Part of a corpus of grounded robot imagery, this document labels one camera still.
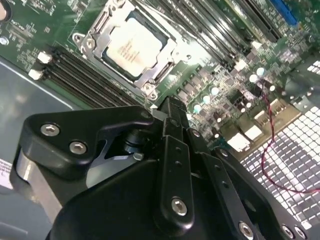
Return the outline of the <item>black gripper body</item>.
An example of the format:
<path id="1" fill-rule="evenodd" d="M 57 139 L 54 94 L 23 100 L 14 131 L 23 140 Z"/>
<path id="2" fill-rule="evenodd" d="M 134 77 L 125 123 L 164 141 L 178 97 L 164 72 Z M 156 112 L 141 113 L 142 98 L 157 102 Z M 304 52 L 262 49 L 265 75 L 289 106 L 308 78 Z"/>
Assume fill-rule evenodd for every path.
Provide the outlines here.
<path id="1" fill-rule="evenodd" d="M 51 240 L 248 240 L 244 209 L 217 200 L 227 183 L 192 179 L 182 160 L 148 160 L 74 197 Z"/>

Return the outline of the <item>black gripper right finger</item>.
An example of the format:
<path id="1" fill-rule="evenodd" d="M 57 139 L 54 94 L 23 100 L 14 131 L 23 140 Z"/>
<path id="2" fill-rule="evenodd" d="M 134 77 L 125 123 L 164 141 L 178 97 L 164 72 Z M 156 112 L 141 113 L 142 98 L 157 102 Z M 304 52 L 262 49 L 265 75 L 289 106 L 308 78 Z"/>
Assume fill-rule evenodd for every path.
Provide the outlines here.
<path id="1" fill-rule="evenodd" d="M 308 240 L 310 234 L 227 150 L 208 149 L 204 138 L 189 127 L 187 108 L 175 100 L 179 121 L 186 130 L 196 172 L 211 184 L 217 197 L 218 223 L 227 240 Z"/>

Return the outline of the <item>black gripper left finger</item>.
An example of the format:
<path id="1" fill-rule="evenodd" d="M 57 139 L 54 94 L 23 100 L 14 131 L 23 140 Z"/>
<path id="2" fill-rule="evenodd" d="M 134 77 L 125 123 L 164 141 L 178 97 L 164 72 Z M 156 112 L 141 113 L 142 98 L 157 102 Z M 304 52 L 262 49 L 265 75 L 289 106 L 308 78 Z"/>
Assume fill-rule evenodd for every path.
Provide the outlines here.
<path id="1" fill-rule="evenodd" d="M 29 116 L 9 177 L 13 188 L 41 204 L 53 227 L 74 197 L 99 184 L 87 186 L 87 175 L 101 153 L 110 158 L 143 153 L 144 160 L 133 165 L 165 160 L 190 165 L 176 100 L 167 97 L 161 103 L 159 118 L 138 105 Z"/>

